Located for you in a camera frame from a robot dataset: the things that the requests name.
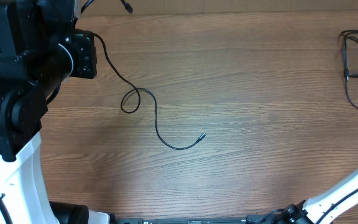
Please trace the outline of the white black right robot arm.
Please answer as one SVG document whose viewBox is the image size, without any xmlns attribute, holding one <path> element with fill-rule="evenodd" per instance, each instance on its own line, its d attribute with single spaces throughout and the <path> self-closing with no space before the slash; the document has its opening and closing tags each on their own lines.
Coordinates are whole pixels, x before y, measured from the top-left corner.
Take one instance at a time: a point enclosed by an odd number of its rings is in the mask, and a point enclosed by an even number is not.
<svg viewBox="0 0 358 224">
<path fill-rule="evenodd" d="M 326 224 L 358 204 L 358 169 L 321 195 L 291 204 L 274 223 Z"/>
</svg>

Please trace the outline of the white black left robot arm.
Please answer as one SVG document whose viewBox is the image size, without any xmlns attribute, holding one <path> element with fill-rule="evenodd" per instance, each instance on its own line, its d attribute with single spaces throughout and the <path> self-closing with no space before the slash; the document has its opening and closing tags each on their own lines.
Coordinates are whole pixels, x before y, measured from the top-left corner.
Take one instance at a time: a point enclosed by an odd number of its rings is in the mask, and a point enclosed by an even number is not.
<svg viewBox="0 0 358 224">
<path fill-rule="evenodd" d="M 79 1 L 0 1 L 0 223 L 110 223 L 109 213 L 48 199 L 42 117 L 68 77 L 96 75 Z"/>
</svg>

